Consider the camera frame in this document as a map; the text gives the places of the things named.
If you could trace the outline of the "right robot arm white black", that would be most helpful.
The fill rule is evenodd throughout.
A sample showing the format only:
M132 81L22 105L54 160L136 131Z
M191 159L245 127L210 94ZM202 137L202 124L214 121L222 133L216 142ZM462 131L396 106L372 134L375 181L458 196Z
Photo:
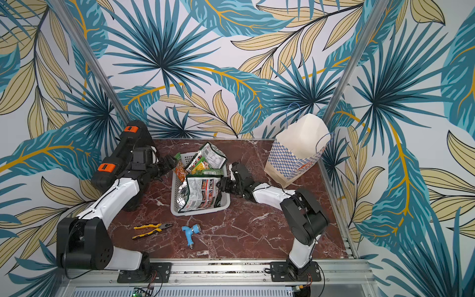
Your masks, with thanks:
M298 272L308 267L315 245L330 225L330 219L313 193L304 188L285 190L258 182L238 162L231 165L230 173L231 176L218 182L219 190L282 211L294 236L289 266Z

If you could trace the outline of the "large silver red sauce packet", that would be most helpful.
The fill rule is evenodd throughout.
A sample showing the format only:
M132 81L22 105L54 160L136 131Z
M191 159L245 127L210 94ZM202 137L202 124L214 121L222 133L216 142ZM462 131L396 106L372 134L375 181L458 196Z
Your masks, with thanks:
M178 188L178 212L190 212L220 207L222 194L218 188L221 176L192 175Z

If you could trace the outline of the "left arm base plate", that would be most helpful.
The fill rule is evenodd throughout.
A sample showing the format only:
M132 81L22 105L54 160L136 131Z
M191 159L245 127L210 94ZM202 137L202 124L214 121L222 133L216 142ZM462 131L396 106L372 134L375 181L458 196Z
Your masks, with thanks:
M117 283L168 283L171 262L152 262L134 271L119 271Z

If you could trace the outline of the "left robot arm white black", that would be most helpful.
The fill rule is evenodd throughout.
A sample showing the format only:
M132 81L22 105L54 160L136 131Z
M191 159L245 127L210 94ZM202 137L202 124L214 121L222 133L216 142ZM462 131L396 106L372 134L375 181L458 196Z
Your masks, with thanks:
M148 271L145 254L115 247L107 229L130 200L176 164L171 155L156 157L152 147L134 149L131 162L94 204L79 215L59 222L58 266L66 271Z

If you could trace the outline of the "green yellow corn soup packet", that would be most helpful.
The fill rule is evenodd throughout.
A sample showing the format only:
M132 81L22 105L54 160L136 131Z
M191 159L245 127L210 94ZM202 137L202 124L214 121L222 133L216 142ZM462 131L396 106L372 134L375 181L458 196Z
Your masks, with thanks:
M192 166L190 174L197 174L198 172L201 172L202 170L207 170L209 168L209 163L207 162L206 158L203 157L198 160L195 165Z

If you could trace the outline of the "green orange soup packet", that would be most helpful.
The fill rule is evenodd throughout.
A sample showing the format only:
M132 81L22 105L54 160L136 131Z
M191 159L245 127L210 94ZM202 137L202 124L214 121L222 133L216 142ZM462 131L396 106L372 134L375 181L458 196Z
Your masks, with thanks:
M184 164L182 161L182 157L180 153L177 153L174 158L176 159L176 167L174 172L178 178L178 180L183 183L186 180L187 171L184 168Z

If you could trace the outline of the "white perforated plastic basket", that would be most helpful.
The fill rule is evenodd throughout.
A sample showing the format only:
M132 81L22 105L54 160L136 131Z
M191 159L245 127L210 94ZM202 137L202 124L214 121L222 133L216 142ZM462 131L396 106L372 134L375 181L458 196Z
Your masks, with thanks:
M175 216L209 214L230 206L230 195L218 188L220 176L212 174L189 175L181 182L173 174L171 212Z

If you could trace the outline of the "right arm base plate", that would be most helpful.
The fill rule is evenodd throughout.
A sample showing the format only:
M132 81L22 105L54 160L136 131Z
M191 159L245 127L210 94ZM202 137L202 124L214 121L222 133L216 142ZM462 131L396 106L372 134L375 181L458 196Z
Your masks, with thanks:
M272 282L320 282L321 269L318 263L310 261L303 268L297 268L290 261L271 262L265 269L272 278Z

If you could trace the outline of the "paper bag blue checkered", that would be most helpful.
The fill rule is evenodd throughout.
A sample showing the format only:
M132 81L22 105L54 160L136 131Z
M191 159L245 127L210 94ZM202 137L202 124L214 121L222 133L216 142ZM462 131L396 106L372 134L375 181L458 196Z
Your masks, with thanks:
M321 117L312 113L302 116L277 134L265 172L287 188L319 161L332 138Z

